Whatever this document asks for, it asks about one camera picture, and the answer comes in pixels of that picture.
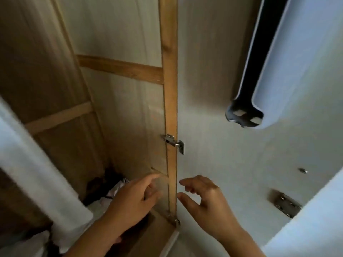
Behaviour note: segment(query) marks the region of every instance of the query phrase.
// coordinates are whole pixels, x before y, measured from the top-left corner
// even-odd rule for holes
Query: vertical wooden post
[[[166,134],[177,139],[177,0],[160,0]],[[176,216],[177,150],[167,146],[169,212]]]

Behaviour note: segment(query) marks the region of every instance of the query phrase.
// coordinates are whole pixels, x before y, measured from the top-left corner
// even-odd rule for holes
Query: wooden beam
[[[160,0],[166,133],[177,139],[177,0]],[[177,150],[167,144],[169,212],[176,216]]]
[[[81,67],[163,85],[163,69],[161,67],[86,55],[77,55],[77,58]]]
[[[93,112],[92,104],[91,102],[86,102],[27,123],[25,127],[31,135],[35,135],[90,112]]]

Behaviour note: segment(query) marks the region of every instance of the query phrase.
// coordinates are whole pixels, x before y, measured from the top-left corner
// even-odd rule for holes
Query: metal hinge
[[[163,139],[166,141],[166,143],[170,144],[171,146],[178,147],[179,152],[184,155],[185,154],[185,144],[179,140],[175,140],[175,137],[173,135],[167,134],[163,137]]]

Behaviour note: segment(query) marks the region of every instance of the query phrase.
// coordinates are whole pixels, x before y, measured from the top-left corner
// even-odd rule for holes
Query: forearm
[[[231,257],[265,257],[251,236],[242,228],[235,235],[220,240],[220,243]]]
[[[70,248],[65,257],[104,257],[116,239],[124,232],[120,224],[101,218]]]

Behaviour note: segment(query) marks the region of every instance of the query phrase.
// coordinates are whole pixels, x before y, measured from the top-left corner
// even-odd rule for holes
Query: metal bracket
[[[302,205],[283,193],[277,196],[274,201],[274,206],[290,218],[296,216],[302,209]]]
[[[163,137],[163,139],[166,141],[166,143],[170,144],[171,146],[179,148],[179,152],[184,155],[185,154],[185,144],[183,141],[175,140],[175,137],[173,135],[167,134]]]

